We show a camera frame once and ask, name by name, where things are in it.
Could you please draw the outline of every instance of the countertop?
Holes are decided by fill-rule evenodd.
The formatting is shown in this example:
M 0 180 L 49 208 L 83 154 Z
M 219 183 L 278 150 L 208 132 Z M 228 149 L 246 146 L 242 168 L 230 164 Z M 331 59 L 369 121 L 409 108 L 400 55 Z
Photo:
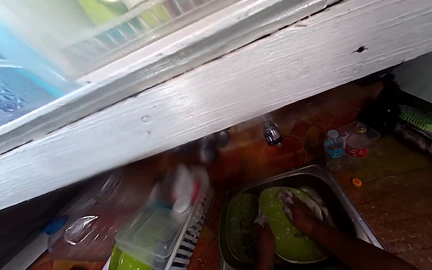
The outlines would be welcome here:
M 333 176 L 387 251 L 432 270 L 432 160 L 388 136 L 375 141 L 362 169 Z M 363 181 L 362 187 L 354 187 L 353 178 Z M 189 270 L 219 268 L 224 194 L 216 190 Z

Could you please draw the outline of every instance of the plastic bag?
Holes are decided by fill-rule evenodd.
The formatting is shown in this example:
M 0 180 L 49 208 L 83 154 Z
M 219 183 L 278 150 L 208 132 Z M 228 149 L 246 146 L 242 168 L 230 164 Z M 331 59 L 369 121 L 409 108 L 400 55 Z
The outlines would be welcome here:
M 123 169 L 101 176 L 71 206 L 62 211 L 68 222 L 50 235 L 51 257 L 62 260 L 105 261 L 111 256 L 119 228 L 145 204 L 151 179 Z

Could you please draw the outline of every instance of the chrome faucet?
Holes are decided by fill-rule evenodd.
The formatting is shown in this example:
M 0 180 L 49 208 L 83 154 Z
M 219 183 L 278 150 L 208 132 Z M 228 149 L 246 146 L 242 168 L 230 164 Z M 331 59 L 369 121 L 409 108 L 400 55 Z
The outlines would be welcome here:
M 264 120 L 264 137 L 269 146 L 281 146 L 283 137 L 276 125 L 269 119 Z

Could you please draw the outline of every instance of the kitchen sink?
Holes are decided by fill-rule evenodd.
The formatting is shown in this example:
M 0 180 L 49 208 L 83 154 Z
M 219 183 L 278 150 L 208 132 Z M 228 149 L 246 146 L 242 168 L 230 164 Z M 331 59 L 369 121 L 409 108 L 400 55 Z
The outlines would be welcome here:
M 356 236 L 376 247 L 383 248 L 375 237 L 366 221 L 356 210 L 351 200 L 346 196 L 338 182 L 333 178 L 325 165 L 319 162 L 310 163 L 302 168 L 255 182 L 247 187 L 230 190 L 226 194 L 225 204 L 221 211 L 219 222 L 219 249 L 221 251 L 221 268 L 252 269 L 254 266 L 239 261 L 232 255 L 227 238 L 226 216 L 229 200 L 241 193 L 259 195 L 269 187 L 292 187 L 309 193 L 317 203 L 322 203 L 328 209 L 329 216 L 339 231 Z M 321 269 L 339 270 L 349 269 L 337 257 L 329 256 L 327 259 L 310 264 L 291 264 L 277 257 L 275 269 Z

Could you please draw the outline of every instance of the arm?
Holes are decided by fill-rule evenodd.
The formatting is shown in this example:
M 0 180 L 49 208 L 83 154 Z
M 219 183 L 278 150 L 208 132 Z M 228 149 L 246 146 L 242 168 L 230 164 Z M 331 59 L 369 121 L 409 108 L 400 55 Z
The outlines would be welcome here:
M 254 225 L 254 241 L 256 244 L 255 270 L 273 270 L 276 259 L 276 244 L 273 231 L 266 221 L 264 226 Z
M 297 228 L 354 270 L 417 270 L 403 259 L 320 221 L 299 200 L 291 205 L 291 211 Z

